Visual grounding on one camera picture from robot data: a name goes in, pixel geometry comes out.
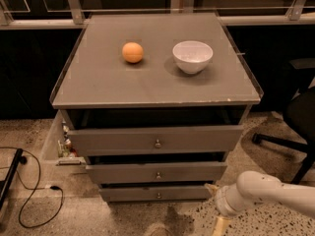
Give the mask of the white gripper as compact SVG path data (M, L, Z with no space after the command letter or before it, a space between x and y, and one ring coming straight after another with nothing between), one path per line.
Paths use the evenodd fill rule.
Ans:
M212 236L223 236L230 223L229 217L237 216L243 211L243 198L235 184L221 188L213 184L206 184L205 187L212 195L216 194L216 208L223 215L216 217Z

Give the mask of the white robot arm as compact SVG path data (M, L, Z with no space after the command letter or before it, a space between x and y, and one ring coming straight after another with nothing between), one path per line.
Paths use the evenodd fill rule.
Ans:
M218 187L206 184L219 215L211 236L222 236L232 219L243 211L265 204L279 204L315 218L315 188L287 184L277 177L244 171L234 184Z

